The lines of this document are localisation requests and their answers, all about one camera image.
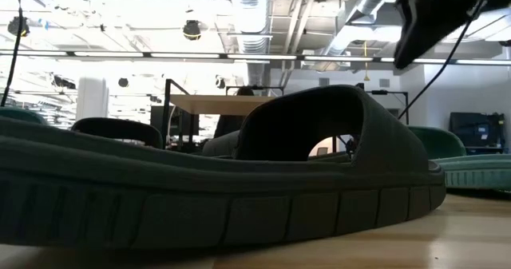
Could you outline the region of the black rubber slide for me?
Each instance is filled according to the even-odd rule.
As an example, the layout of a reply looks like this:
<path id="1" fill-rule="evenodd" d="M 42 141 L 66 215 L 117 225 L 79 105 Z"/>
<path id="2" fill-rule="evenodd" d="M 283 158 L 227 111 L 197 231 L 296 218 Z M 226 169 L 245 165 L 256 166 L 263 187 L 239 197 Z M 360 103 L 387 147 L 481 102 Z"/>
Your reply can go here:
<path id="1" fill-rule="evenodd" d="M 416 219 L 445 196 L 418 137 L 353 85 L 258 106 L 229 158 L 0 117 L 0 243 L 281 243 Z"/>
<path id="2" fill-rule="evenodd" d="M 153 148 L 163 148 L 160 132 L 151 125 L 107 117 L 88 117 L 76 121 L 71 130 L 116 140 L 137 140 Z"/>
<path id="3" fill-rule="evenodd" d="M 239 141 L 239 131 L 208 140 L 202 149 L 203 156 L 232 156 Z"/>

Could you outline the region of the black metal wood shelf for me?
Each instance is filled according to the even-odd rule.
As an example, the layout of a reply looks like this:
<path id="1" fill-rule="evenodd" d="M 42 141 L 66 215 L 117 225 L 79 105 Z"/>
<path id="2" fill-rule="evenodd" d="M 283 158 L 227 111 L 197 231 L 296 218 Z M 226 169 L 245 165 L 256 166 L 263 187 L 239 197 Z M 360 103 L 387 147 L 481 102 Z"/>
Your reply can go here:
<path id="1" fill-rule="evenodd" d="M 362 131 L 363 91 L 351 85 L 305 89 L 281 97 L 172 95 L 191 115 L 245 116 L 232 156 L 237 160 L 303 161 L 328 137 Z"/>

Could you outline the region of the blue media cabinet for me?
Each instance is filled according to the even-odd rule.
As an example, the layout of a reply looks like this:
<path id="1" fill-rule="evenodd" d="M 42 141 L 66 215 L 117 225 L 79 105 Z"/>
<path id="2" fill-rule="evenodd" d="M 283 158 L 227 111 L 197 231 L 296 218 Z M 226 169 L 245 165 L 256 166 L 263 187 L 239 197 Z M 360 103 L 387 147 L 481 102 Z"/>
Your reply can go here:
<path id="1" fill-rule="evenodd" d="M 467 155 L 485 155 L 485 154 L 506 154 L 507 148 L 499 147 L 466 147 Z"/>

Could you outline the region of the person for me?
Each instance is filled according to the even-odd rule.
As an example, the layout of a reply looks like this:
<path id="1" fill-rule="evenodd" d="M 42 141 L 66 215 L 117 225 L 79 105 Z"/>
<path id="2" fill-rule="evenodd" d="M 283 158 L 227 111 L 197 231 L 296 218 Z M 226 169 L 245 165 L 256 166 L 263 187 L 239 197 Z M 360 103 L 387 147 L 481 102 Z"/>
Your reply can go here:
<path id="1" fill-rule="evenodd" d="M 254 92 L 250 86 L 244 86 L 238 89 L 237 96 L 253 96 Z M 214 138 L 240 130 L 245 116 L 220 115 L 216 125 Z"/>

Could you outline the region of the black hanging ceiling lamp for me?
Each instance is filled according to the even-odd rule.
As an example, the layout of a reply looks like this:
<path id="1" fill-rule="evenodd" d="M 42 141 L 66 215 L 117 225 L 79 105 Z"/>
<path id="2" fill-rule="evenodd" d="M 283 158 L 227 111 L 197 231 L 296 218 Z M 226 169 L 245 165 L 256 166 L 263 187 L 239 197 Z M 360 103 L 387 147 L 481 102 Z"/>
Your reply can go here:
<path id="1" fill-rule="evenodd" d="M 28 18 L 14 17 L 8 24 L 7 30 L 10 34 L 17 35 L 18 30 L 21 30 L 20 36 L 26 37 L 30 34 L 30 27 L 28 25 Z"/>
<path id="2" fill-rule="evenodd" d="M 187 20 L 183 27 L 183 35 L 189 41 L 197 41 L 201 38 L 199 22 L 197 20 Z"/>

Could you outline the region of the long ceiling light strip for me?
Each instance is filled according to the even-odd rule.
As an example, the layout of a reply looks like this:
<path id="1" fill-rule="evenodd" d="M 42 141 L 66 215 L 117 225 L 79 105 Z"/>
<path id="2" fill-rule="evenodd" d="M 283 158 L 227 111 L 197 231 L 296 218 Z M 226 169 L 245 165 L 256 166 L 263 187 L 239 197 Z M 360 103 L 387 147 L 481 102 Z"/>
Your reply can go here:
<path id="1" fill-rule="evenodd" d="M 388 63 L 396 67 L 398 63 L 393 57 L 360 57 L 360 56 L 323 56 L 323 55 L 285 55 L 285 54 L 244 54 L 244 53 L 153 53 L 153 52 L 110 52 L 110 51 L 56 51 L 56 50 L 21 50 L 21 57 L 52 57 L 52 58 L 104 58 L 104 59 L 176 59 L 176 60 L 225 60 L 225 61 L 304 61 L 304 62 L 363 62 Z M 496 59 L 438 59 L 417 58 L 409 65 L 478 65 L 478 66 L 511 66 L 511 60 Z"/>

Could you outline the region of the white room pillar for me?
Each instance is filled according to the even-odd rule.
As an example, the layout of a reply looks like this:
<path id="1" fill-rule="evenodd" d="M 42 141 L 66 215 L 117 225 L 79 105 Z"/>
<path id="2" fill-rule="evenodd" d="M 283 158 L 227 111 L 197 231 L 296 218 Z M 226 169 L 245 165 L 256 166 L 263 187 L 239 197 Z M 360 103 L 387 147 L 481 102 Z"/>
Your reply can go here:
<path id="1" fill-rule="evenodd" d="M 81 77 L 77 86 L 76 121 L 89 117 L 107 117 L 109 87 L 104 78 Z"/>

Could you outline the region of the black metal stand frame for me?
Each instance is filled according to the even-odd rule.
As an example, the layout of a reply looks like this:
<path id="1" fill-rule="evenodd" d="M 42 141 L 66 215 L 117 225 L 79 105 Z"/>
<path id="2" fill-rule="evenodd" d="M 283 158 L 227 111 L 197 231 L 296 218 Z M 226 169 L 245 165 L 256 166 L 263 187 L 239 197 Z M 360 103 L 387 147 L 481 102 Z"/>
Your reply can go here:
<path id="1" fill-rule="evenodd" d="M 392 95 L 392 96 L 396 97 L 397 94 L 403 95 L 404 96 L 404 101 L 401 101 L 400 99 L 398 99 L 401 103 L 404 104 L 404 109 L 398 115 L 398 118 L 405 117 L 406 125 L 410 124 L 410 117 L 409 117 L 409 113 L 408 113 L 408 109 L 407 109 L 407 107 L 410 104 L 408 92 L 403 92 L 403 91 L 388 91 L 388 90 L 385 90 L 385 89 L 367 90 L 366 92 L 368 94 L 374 95 L 374 96 Z"/>

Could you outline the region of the black wall television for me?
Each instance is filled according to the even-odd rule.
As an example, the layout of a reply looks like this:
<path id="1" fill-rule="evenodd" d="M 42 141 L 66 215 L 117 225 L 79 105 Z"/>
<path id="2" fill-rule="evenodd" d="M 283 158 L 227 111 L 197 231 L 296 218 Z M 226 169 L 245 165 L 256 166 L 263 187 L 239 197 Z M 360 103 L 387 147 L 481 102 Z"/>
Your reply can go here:
<path id="1" fill-rule="evenodd" d="M 449 130 L 466 147 L 505 146 L 505 115 L 501 113 L 451 113 Z"/>

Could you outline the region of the corrugated silver air duct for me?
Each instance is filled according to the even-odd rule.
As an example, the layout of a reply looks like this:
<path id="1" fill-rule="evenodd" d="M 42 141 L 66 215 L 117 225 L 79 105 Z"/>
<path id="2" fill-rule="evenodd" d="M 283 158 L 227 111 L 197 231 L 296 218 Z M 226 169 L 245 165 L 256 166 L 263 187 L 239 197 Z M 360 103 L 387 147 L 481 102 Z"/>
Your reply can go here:
<path id="1" fill-rule="evenodd" d="M 239 51 L 244 54 L 266 54 L 269 50 L 269 14 L 271 0 L 231 0 Z"/>

